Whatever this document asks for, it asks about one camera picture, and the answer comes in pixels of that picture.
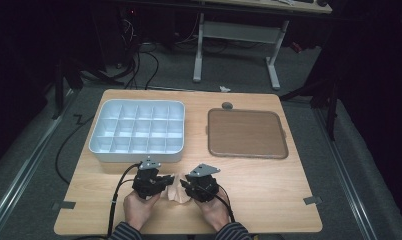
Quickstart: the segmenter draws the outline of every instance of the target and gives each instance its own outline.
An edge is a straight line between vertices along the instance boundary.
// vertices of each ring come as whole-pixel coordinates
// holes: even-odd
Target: wooden table
[[[100,105],[108,99],[178,100],[185,104],[185,145],[182,160],[163,163],[160,175],[188,173],[199,163],[221,169],[214,174],[228,192],[237,221],[251,233],[318,232],[322,223],[315,204],[306,205],[312,196],[278,96],[272,94],[170,92],[107,90]],[[234,109],[276,112],[286,132],[288,158],[244,159],[212,156],[207,149],[207,112],[231,102]],[[101,163],[88,148],[96,121],[93,121],[64,201],[75,202],[74,209],[61,209],[55,224],[60,235],[106,234],[112,195],[125,163]],[[133,178],[132,170],[128,178]],[[124,219],[123,198],[132,183],[119,192],[115,225]],[[141,230],[144,234],[206,234],[214,230],[205,223],[191,200],[184,204],[162,197],[152,218]]]

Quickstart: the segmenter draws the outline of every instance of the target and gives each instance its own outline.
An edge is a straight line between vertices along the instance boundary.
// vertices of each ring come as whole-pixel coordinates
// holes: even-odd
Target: sleeve
[[[248,230],[240,223],[226,224],[216,235],[216,240],[251,240]]]
[[[142,240],[141,233],[126,222],[117,225],[109,240]]]

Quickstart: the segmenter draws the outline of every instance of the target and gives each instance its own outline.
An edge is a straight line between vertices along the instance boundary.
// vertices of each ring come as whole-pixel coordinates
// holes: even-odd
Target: brown tray
[[[285,132],[274,112],[214,108],[208,112],[207,133],[214,156],[288,157]]]

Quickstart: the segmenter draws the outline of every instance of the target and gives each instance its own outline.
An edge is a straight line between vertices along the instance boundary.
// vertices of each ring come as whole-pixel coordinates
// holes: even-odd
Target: white desk
[[[274,8],[278,10],[287,11],[302,11],[310,13],[331,13],[332,9],[327,5],[326,7],[320,7],[316,2],[302,3],[295,2],[294,6],[290,6],[285,3],[271,0],[205,0],[205,2],[222,3],[222,4],[237,4],[250,7],[263,7]],[[272,88],[275,90],[280,89],[279,79],[276,74],[275,61],[279,53],[282,41],[285,37],[285,33],[288,27],[289,21],[284,21],[281,27],[260,27],[253,25],[243,24],[231,24],[223,22],[205,21],[204,14],[200,14],[199,31],[198,31],[198,49],[195,57],[194,66],[194,82],[201,81],[202,75],[202,46],[204,37],[221,38],[229,40],[261,42],[273,44],[274,47],[270,53],[270,57],[266,58],[266,66],[269,71],[270,81]]]

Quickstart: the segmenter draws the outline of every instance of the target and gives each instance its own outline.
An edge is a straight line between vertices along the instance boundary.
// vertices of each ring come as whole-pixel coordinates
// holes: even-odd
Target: black tape
[[[306,205],[309,205],[309,204],[312,204],[312,203],[315,203],[317,205],[317,204],[320,204],[320,203],[323,202],[321,197],[315,197],[315,196],[304,198],[303,200],[304,200],[304,203]]]
[[[54,203],[52,205],[52,210],[58,210],[60,208],[62,209],[74,209],[74,207],[76,206],[76,202],[67,202],[64,201],[62,203]]]

